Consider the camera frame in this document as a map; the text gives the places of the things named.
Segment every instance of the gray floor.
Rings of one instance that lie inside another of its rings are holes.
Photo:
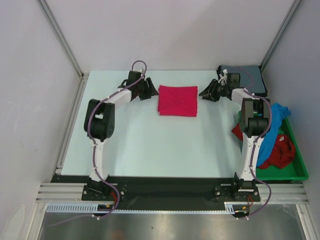
[[[249,220],[231,215],[114,213],[97,221],[46,213],[40,240],[304,240],[295,205],[269,205]]]

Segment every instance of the green plastic container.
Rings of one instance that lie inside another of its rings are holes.
[[[309,177],[308,172],[287,118],[282,121],[281,129],[295,146],[296,154],[293,162],[282,169],[276,166],[269,166],[267,169],[256,168],[256,176],[262,181],[304,181]]]

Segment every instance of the blue cloth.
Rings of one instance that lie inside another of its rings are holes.
[[[271,106],[272,122],[269,132],[265,135],[261,144],[256,166],[262,165],[269,157],[276,143],[278,129],[281,127],[282,120],[291,114],[286,106],[275,103]]]

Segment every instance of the wall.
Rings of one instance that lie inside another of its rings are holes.
[[[271,99],[288,106],[309,173],[304,183],[320,223],[320,1],[304,1],[264,71]]]
[[[29,224],[39,185],[53,170],[79,79],[35,0],[3,1],[0,31],[1,233],[20,204],[22,229]]]
[[[259,64],[293,0],[48,0],[83,71]]]

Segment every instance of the red cloth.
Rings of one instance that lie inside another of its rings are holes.
[[[161,116],[196,117],[198,87],[160,85],[158,112]]]
[[[274,147],[270,157],[259,166],[260,169],[267,169],[270,165],[274,165],[283,169],[295,159],[296,147],[290,141],[287,135],[279,134],[276,137]]]

